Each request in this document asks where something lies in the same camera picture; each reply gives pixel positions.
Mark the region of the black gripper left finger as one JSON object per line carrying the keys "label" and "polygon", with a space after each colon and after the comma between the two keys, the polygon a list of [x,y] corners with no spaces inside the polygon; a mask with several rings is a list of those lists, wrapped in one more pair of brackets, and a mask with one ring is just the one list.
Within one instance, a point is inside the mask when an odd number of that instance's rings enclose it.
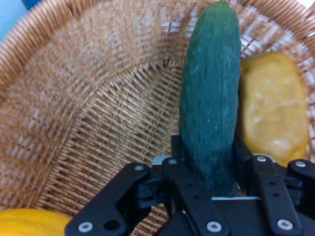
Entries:
{"label": "black gripper left finger", "polygon": [[179,136],[172,154],[151,166],[123,167],[65,227],[67,236],[128,236],[153,206],[163,204],[168,221],[159,236],[228,236],[230,226],[205,186],[184,163]]}

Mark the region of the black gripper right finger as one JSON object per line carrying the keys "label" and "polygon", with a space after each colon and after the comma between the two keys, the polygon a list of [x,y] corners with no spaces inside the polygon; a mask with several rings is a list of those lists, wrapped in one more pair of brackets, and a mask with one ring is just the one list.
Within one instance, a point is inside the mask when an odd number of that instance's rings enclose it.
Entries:
{"label": "black gripper right finger", "polygon": [[283,167],[266,154],[253,154],[235,135],[237,182],[260,198],[268,236],[315,234],[315,164],[295,159]]}

